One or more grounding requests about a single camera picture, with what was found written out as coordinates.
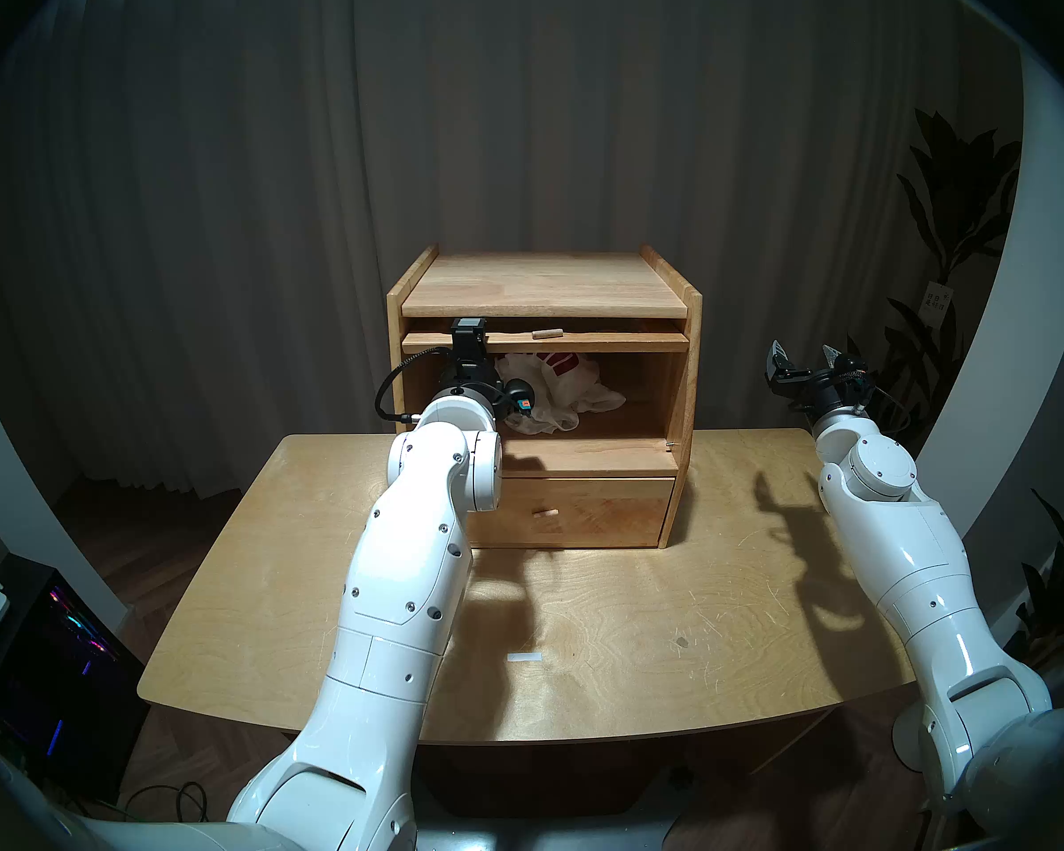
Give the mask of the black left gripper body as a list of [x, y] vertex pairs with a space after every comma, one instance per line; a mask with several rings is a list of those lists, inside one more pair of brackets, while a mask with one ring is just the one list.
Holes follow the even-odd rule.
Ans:
[[505, 397], [504, 381], [489, 357], [451, 360], [440, 371], [439, 388], [471, 390], [484, 397], [486, 402], [500, 402]]

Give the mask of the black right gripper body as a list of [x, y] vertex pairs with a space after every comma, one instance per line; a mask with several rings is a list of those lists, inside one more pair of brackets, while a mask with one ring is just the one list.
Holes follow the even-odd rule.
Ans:
[[862, 414], [869, 404], [869, 373], [816, 372], [794, 385], [789, 411], [803, 415], [826, 415], [847, 408]]

